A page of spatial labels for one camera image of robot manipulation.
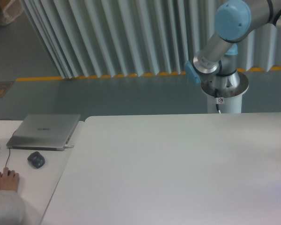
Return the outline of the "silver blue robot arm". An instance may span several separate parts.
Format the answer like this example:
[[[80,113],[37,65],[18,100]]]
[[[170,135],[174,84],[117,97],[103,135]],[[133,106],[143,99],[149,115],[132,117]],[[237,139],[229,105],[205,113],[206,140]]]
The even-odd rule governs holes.
[[[229,0],[214,17],[215,32],[184,69],[194,84],[221,71],[221,59],[233,45],[244,40],[253,30],[271,23],[281,27],[281,0]]]

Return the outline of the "person's hand on mouse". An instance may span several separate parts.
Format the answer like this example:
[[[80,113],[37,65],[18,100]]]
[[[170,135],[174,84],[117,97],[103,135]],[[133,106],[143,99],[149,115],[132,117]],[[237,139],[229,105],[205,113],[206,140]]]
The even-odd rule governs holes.
[[[15,170],[9,170],[8,167],[3,169],[3,172],[0,172],[0,191],[18,191],[19,183],[19,173]]]

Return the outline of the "white sleeved forearm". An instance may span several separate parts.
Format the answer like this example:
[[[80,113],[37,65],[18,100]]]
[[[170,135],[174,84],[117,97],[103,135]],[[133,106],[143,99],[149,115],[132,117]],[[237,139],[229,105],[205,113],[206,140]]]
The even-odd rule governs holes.
[[[15,191],[0,191],[0,225],[19,225],[25,211],[25,203]]]

